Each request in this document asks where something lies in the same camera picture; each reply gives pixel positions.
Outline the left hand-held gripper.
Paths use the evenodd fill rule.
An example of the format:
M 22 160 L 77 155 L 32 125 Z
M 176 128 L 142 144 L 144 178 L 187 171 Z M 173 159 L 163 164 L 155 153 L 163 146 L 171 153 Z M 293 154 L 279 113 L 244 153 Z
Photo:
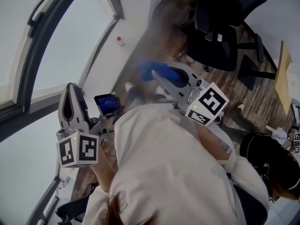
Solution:
M 58 117 L 61 129 L 56 133 L 58 161 L 63 168 L 81 168 L 98 163 L 100 142 L 107 139 L 109 130 L 101 118 L 89 119 L 88 108 L 81 89 L 71 83 L 73 119 L 69 125 L 69 83 L 59 103 Z

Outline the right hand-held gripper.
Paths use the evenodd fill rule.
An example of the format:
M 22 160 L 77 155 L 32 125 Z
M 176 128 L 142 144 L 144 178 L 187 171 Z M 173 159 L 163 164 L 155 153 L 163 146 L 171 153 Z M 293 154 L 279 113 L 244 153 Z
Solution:
M 177 102 L 174 108 L 201 125 L 207 126 L 215 121 L 229 103 L 220 88 L 214 82 L 199 80 L 186 64 L 171 64 L 170 68 L 177 74 L 177 80 L 164 78 L 154 70 L 151 74 Z

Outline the blue cleaning cloth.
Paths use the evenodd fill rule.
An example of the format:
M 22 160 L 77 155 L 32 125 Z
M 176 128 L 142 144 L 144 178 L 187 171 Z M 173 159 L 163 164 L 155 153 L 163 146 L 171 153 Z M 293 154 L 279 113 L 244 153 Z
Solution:
M 154 80 L 152 71 L 158 73 L 161 77 L 172 81 L 179 81 L 179 75 L 173 71 L 166 63 L 154 60 L 140 60 L 137 63 L 140 70 L 140 80 L 148 82 Z

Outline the person's left forearm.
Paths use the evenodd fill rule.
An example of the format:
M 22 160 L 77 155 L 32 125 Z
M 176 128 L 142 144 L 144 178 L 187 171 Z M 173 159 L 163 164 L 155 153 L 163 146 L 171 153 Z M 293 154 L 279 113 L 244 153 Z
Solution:
M 109 192 L 112 180 L 117 171 L 117 156 L 112 139 L 99 141 L 98 163 L 91 166 L 100 187 Z

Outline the person's right forearm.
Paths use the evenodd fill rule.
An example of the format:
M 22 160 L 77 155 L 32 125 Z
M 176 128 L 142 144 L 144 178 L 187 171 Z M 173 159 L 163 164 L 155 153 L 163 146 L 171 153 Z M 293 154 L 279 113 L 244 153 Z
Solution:
M 205 126 L 195 125 L 199 140 L 203 147 L 216 159 L 228 160 L 229 155 L 222 147 L 219 139 Z

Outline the black office chair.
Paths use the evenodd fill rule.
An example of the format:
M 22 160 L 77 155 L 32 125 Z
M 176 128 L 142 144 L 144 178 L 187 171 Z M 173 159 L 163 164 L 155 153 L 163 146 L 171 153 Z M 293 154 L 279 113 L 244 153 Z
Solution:
M 83 195 L 74 201 L 65 203 L 58 207 L 55 211 L 56 215 L 61 219 L 58 225 L 72 225 L 71 220 L 82 222 L 83 219 L 78 219 L 78 217 L 86 212 L 89 196 L 93 193 L 98 183 L 90 183 L 87 185 Z
M 206 68 L 233 72 L 237 68 L 238 50 L 255 50 L 259 63 L 268 53 L 261 37 L 254 33 L 254 41 L 238 43 L 235 27 L 267 0 L 198 0 L 189 20 L 180 27 L 187 35 L 187 55 Z

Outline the person's white sweatshirt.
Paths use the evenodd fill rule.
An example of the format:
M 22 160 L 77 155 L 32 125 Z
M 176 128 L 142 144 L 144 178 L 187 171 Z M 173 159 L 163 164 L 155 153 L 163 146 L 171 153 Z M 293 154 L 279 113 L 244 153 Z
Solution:
M 231 180 L 269 212 L 267 188 L 217 126 L 229 155 L 216 160 L 195 122 L 167 104 L 141 105 L 115 123 L 118 170 L 90 195 L 82 225 L 239 225 Z

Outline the yellow cardboard box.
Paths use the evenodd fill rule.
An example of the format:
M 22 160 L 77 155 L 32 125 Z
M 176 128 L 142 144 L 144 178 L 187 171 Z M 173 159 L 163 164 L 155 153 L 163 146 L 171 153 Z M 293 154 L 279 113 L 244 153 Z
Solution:
M 300 62 L 292 60 L 285 41 L 281 42 L 274 89 L 285 114 L 291 105 L 300 107 Z

